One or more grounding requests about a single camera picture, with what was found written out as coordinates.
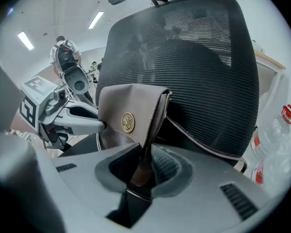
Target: white ceiling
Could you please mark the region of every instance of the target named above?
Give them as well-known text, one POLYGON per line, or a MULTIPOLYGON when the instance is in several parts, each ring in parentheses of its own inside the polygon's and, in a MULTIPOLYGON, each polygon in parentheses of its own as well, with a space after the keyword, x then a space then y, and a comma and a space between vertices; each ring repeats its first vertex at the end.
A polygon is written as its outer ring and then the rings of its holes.
POLYGON ((19 85, 49 65, 49 51, 57 36, 74 41, 81 51, 104 47, 111 26, 150 4, 150 0, 129 0, 115 6, 108 0, 20 0, 0 27, 0 64, 19 85), (105 13, 89 30, 98 11, 105 13), (33 50, 17 37, 22 31, 33 50))

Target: mesh chair back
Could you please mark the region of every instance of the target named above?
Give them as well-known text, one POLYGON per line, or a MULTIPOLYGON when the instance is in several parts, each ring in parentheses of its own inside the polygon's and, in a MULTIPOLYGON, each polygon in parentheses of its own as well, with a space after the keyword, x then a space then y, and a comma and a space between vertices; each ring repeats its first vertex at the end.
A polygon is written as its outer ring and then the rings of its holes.
MULTIPOLYGON (((109 33, 96 104, 103 87, 124 83, 169 87, 167 113, 173 120, 212 148, 242 156, 256 123, 259 79, 238 3, 173 0, 117 22, 109 33)), ((199 150, 168 123, 159 138, 199 150)))

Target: gold emblem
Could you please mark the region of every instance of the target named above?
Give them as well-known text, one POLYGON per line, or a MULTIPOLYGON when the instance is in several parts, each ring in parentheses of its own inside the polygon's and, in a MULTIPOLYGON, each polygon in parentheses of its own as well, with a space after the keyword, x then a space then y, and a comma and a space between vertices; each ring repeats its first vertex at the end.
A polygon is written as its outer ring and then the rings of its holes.
POLYGON ((122 117, 122 129, 126 133, 130 133, 135 128, 135 118, 131 113, 125 113, 122 117))

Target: vent grille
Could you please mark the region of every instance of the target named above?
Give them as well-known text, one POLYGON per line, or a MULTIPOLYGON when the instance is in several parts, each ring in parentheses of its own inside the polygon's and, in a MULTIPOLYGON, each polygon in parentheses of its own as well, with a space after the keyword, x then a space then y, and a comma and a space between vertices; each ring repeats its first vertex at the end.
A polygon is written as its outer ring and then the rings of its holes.
POLYGON ((246 220, 258 211, 256 206, 234 184, 223 185, 220 188, 242 220, 246 220))
POLYGON ((74 167, 77 167, 77 165, 73 164, 73 163, 70 163, 70 164, 67 164, 67 165, 58 166, 58 167, 56 167, 56 169, 57 169, 58 172, 63 172, 63 171, 72 169, 74 167))

